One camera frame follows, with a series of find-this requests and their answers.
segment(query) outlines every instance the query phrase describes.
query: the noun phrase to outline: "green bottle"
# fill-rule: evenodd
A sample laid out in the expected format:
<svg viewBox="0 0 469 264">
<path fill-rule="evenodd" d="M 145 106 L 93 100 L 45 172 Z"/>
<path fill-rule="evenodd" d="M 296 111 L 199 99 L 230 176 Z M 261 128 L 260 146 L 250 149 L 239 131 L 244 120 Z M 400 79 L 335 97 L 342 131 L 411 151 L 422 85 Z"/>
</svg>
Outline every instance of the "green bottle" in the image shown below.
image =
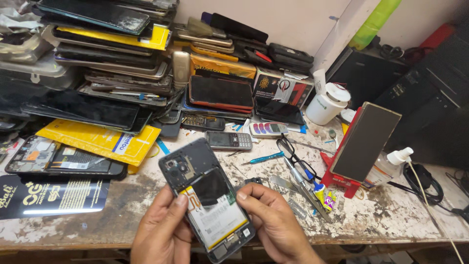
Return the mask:
<svg viewBox="0 0 469 264">
<path fill-rule="evenodd" d="M 401 0 L 381 0 L 365 23 L 353 36 L 348 46 L 355 47 L 357 50 L 362 50 L 368 46 L 400 3 Z"/>
</svg>

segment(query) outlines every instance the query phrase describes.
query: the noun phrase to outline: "phone keypad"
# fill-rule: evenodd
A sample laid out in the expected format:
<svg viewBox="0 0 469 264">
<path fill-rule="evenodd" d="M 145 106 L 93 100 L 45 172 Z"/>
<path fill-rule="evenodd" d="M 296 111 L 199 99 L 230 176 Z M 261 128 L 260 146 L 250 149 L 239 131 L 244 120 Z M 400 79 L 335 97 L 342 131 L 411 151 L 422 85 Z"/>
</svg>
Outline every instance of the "phone keypad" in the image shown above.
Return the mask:
<svg viewBox="0 0 469 264">
<path fill-rule="evenodd" d="M 238 134 L 239 146 L 243 148 L 251 147 L 251 136 L 248 134 Z"/>
<path fill-rule="evenodd" d="M 186 120 L 184 120 L 184 124 L 188 125 L 197 125 L 197 126 L 203 126 L 205 123 L 205 118 L 200 117 L 200 116 L 186 116 Z"/>
</svg>

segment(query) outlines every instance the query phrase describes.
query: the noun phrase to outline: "blue screwdriver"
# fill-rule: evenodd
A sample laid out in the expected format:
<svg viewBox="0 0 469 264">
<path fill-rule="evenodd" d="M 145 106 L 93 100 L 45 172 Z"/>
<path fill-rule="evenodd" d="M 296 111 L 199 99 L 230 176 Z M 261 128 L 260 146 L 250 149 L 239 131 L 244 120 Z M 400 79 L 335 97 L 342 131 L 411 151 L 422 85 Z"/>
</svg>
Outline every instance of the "blue screwdriver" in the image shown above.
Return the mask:
<svg viewBox="0 0 469 264">
<path fill-rule="evenodd" d="M 255 163 L 259 163 L 259 162 L 262 162 L 262 161 L 270 160 L 270 159 L 273 159 L 273 158 L 276 158 L 276 157 L 283 157 L 283 156 L 284 156 L 283 151 L 280 151 L 279 153 L 275 153 L 275 154 L 272 154 L 270 156 L 253 159 L 250 162 L 246 162 L 246 163 L 243 163 L 241 165 L 255 164 Z"/>
</svg>

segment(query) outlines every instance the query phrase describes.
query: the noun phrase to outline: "computer tower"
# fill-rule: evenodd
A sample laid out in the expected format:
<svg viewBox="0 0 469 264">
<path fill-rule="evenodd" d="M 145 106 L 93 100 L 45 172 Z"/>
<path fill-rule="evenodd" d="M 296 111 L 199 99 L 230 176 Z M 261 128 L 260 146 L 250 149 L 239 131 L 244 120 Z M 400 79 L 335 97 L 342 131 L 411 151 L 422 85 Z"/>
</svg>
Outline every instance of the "computer tower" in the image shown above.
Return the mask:
<svg viewBox="0 0 469 264">
<path fill-rule="evenodd" d="M 400 61 L 381 58 L 378 49 L 359 51 L 347 46 L 326 72 L 326 82 L 347 84 L 352 98 L 348 107 L 357 110 L 364 102 L 376 100 L 408 70 Z M 315 95 L 313 90 L 306 104 Z"/>
<path fill-rule="evenodd" d="M 385 151 L 469 169 L 469 30 L 460 26 L 374 103 L 402 114 Z"/>
</svg>

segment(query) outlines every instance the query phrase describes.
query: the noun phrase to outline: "brush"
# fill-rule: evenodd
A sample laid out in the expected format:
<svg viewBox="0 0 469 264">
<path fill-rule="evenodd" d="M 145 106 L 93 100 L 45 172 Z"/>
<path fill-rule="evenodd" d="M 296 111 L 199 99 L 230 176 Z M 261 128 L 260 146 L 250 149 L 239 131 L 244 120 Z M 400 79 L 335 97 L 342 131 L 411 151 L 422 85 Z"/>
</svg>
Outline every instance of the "brush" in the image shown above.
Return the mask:
<svg viewBox="0 0 469 264">
<path fill-rule="evenodd" d="M 187 22 L 187 31 L 196 37 L 208 36 L 220 39 L 227 38 L 227 35 L 223 30 L 212 28 L 211 26 L 193 17 L 189 17 L 189 21 Z"/>
</svg>

